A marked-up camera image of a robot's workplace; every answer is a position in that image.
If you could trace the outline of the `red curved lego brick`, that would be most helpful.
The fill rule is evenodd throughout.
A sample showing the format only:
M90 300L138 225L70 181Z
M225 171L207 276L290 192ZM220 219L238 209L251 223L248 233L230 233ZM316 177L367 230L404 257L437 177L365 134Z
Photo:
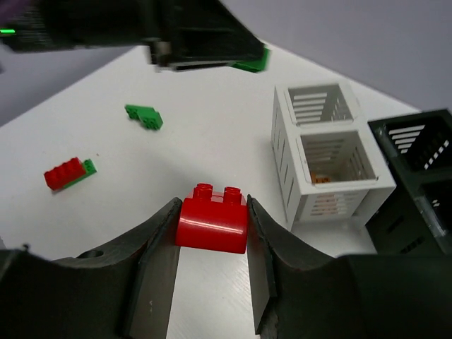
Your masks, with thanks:
M199 183L184 199L177 225L177 246L244 254L248 237L248 209L241 189L214 191Z

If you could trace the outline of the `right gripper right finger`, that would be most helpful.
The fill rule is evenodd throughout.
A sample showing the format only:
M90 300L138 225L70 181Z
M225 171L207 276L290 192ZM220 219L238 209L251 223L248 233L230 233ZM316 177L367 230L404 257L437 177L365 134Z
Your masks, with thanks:
M334 258L248 197L247 256L261 338L450 338L451 257Z

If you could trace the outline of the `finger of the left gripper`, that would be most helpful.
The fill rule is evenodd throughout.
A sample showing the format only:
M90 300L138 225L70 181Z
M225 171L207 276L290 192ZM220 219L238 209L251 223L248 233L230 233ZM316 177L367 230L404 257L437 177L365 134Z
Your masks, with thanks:
M264 44L221 1L149 1L152 65L190 71L258 61Z

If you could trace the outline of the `green square lego brick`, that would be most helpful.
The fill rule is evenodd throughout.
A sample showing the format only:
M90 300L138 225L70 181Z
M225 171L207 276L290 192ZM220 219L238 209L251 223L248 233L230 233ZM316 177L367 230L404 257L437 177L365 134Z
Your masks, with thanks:
M163 120L160 113L153 107L144 107L137 105L125 105L124 109L129 119L139 121L145 129L158 131L163 126Z

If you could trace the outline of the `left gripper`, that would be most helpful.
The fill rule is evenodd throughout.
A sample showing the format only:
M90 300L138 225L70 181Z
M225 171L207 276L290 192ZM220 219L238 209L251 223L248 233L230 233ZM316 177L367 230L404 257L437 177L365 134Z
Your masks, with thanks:
M17 53L160 41L156 1L2 1L1 43Z

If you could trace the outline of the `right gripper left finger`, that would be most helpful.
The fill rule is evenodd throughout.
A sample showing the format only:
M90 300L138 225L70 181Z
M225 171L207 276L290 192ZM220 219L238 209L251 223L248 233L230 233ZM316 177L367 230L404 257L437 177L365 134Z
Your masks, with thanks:
M2 338L165 338L182 201L75 258L1 251Z

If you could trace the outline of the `green long lego piece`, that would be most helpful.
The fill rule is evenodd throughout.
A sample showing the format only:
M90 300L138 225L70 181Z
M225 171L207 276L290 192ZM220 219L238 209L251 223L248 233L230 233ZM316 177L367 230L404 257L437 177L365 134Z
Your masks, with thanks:
M269 48L264 47L263 56L254 61L238 61L231 65L234 69L239 69L241 71L246 71L249 73L260 73L266 70L267 63L270 57L271 51Z

